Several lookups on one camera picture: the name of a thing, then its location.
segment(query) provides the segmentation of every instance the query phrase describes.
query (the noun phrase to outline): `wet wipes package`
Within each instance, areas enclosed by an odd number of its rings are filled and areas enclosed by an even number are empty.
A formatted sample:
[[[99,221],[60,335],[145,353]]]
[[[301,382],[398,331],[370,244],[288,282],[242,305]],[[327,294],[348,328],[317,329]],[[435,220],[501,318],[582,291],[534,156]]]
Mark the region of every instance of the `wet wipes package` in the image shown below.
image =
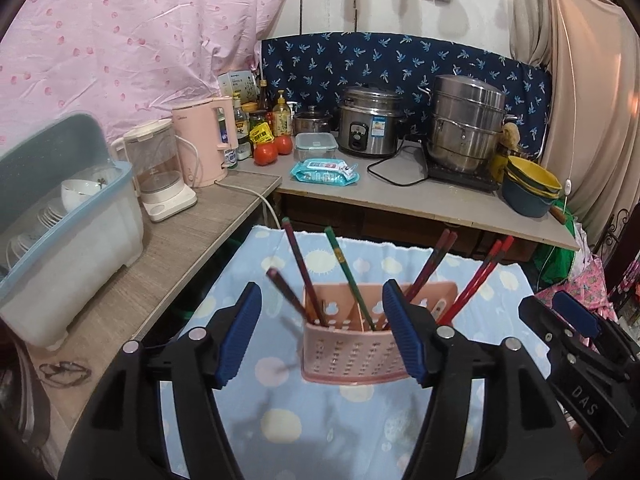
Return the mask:
[[[348,186],[360,179],[355,171],[357,167],[357,164],[349,166],[339,158],[308,158],[297,163],[290,174],[300,182]]]

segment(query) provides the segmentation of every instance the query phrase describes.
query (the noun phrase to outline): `chopsticks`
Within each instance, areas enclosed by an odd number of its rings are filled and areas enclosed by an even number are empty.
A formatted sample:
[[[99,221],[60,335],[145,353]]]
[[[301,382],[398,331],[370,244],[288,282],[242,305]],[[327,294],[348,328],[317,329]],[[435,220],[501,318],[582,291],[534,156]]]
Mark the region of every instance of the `chopsticks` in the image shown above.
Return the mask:
[[[324,230],[324,234],[326,234],[326,237],[329,239],[329,243],[331,244],[331,247],[334,250],[335,257],[338,260],[338,263],[340,264],[340,266],[342,267],[342,272],[344,272],[344,275],[347,278],[347,282],[349,283],[349,288],[351,289],[351,293],[353,294],[353,297],[358,303],[358,307],[360,308],[360,312],[362,313],[362,316],[367,321],[367,324],[369,325],[370,329],[372,331],[375,331],[376,326],[374,325],[373,320],[371,319],[371,316],[369,314],[369,311],[367,310],[367,305],[365,305],[364,300],[362,299],[360,289],[356,285],[356,280],[354,279],[353,274],[351,273],[351,269],[347,264],[347,260],[344,259],[344,254],[342,253],[340,245],[338,245],[338,240],[335,237],[334,230],[331,228],[331,226],[329,226]]]
[[[302,281],[305,282],[306,293],[308,294],[311,305],[316,312],[316,316],[318,316],[318,319],[320,320],[320,324],[322,326],[329,326],[329,324],[326,322],[326,318],[324,317],[324,312],[322,311],[320,302],[318,301],[316,290],[311,283],[309,271],[306,270],[304,258],[302,257],[302,253],[300,252],[300,247],[296,240],[296,235],[293,233],[293,227],[291,227],[291,222],[289,221],[288,217],[284,217],[282,219],[282,227],[287,234],[287,238],[289,239],[291,251],[293,251],[293,257],[296,259],[296,263],[298,264],[298,269],[300,270],[300,274],[302,275]]]
[[[449,231],[448,229],[444,229],[436,246],[431,251],[431,255],[429,259],[424,264],[424,267],[418,274],[418,277],[415,279],[414,284],[409,287],[409,289],[405,292],[404,297],[407,301],[411,303],[415,298],[416,294],[420,292],[420,289],[424,287],[424,284],[427,283],[431,275],[438,268],[446,254],[451,250],[453,244],[456,243],[458,239],[458,233]]]
[[[302,315],[302,317],[309,323],[312,323],[313,320],[309,319],[305,307],[302,306],[302,303],[300,303],[300,300],[296,296],[296,293],[291,290],[291,287],[278,272],[278,269],[276,269],[275,267],[269,267],[269,270],[267,270],[267,277],[286,298],[286,300],[289,301],[289,303],[292,304],[293,307]]]
[[[449,325],[453,318],[465,307],[473,295],[478,291],[489,275],[494,271],[495,267],[504,258],[507,251],[513,244],[513,236],[507,236],[504,241],[496,240],[491,250],[487,254],[482,265],[478,267],[471,281],[466,284],[465,290],[458,296],[457,300],[451,307],[437,319],[439,325]]]

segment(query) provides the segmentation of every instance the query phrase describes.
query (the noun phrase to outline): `tomato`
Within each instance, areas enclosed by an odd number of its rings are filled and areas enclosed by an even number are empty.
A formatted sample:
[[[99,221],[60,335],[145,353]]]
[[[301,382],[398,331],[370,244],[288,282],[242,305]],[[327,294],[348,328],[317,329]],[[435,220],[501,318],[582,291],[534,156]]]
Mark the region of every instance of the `tomato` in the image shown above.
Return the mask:
[[[278,149],[273,142],[264,142],[254,148],[254,162],[258,166],[266,166],[278,159]]]
[[[279,155],[289,155],[293,151],[293,140],[290,135],[277,136],[273,143],[276,145]]]

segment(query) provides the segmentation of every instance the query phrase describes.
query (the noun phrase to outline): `yellow packet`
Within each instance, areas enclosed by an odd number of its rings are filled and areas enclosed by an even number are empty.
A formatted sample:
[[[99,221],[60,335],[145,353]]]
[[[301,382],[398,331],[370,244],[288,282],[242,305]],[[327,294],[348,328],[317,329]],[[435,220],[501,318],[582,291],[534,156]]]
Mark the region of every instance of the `yellow packet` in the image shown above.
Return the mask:
[[[249,132],[249,140],[254,144],[264,144],[273,140],[273,134],[267,123],[258,124]]]

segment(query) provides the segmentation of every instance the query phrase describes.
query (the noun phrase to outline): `white wall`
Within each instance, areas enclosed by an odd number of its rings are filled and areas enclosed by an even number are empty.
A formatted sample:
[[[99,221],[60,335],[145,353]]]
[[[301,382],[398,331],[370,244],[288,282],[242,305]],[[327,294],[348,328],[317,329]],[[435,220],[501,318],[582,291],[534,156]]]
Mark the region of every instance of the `white wall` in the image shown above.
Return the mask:
[[[358,0],[358,31],[449,40],[510,56],[512,0]],[[353,0],[302,0],[303,34],[353,30]],[[299,33],[300,0],[286,0],[270,38]]]

